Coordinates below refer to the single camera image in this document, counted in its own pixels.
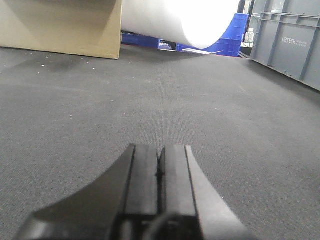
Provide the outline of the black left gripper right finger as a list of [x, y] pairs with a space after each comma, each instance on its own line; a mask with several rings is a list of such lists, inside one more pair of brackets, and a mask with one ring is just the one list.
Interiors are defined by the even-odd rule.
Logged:
[[149, 227], [151, 240], [255, 240], [200, 168], [189, 145], [163, 148], [160, 214]]

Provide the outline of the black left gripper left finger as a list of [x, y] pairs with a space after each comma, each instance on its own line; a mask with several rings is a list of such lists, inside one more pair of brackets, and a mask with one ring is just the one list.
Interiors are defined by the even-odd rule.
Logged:
[[95, 181], [29, 215], [16, 240], [114, 240], [126, 220], [158, 213], [157, 150], [130, 144]]

